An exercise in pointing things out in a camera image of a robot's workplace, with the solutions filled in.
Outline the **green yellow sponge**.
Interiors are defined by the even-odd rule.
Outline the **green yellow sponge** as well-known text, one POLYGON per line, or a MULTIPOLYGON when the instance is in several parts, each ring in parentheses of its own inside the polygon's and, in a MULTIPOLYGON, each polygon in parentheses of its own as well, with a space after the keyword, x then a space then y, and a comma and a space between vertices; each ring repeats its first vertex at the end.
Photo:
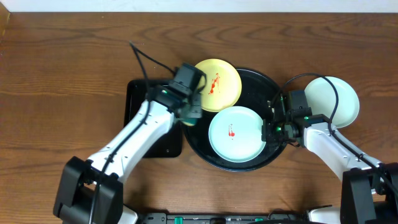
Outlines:
POLYGON ((186 126, 194 126, 197 124, 198 119, 197 118, 182 118, 180 121, 186 126))

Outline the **mint plate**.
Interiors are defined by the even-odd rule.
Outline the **mint plate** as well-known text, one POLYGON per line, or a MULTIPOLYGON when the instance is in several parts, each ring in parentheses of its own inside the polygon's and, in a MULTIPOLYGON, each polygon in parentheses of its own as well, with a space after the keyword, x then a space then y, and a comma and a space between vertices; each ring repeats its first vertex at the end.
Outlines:
MULTIPOLYGON (((359 98, 355 90, 344 80, 327 77, 338 93, 338 107, 332 119, 337 128, 349 126, 359 114, 359 98)), ((336 103, 333 87, 324 79, 316 78, 305 88, 305 95, 312 114, 324 114, 330 118, 336 103)))
POLYGON ((221 158, 235 163, 253 160, 265 148, 263 120, 253 110, 232 106, 221 110, 211 120, 208 139, 221 158))

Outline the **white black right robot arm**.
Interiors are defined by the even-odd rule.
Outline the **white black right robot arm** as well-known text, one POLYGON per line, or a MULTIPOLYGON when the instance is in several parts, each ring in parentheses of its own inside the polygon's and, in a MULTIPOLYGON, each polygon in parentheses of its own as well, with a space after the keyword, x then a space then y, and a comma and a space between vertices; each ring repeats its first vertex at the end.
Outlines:
POLYGON ((312 114, 302 91, 278 93, 268 107, 272 117, 263 120, 262 140, 308 149, 341 180, 340 207, 311 209, 308 223, 397 223, 397 163, 367 155, 330 118, 312 114))

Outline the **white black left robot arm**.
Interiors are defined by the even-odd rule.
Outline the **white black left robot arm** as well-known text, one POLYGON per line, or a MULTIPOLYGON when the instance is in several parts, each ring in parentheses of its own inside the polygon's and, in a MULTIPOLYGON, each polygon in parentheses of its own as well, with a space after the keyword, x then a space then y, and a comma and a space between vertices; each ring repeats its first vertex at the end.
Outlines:
POLYGON ((135 117, 87 160, 72 157, 63 168, 53 214, 64 223, 137 223, 123 203, 123 187, 144 154, 179 121, 201 117, 201 94, 185 96, 157 86, 135 117))

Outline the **yellow plate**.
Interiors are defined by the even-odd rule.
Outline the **yellow plate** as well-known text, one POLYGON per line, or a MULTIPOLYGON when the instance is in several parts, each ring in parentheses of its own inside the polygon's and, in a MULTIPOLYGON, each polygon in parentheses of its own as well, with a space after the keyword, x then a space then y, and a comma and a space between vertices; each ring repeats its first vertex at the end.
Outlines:
POLYGON ((228 62, 221 59, 206 59, 195 65, 206 75, 201 78, 201 107, 205 111, 219 112, 233 106, 239 100, 242 81, 238 71, 228 62))

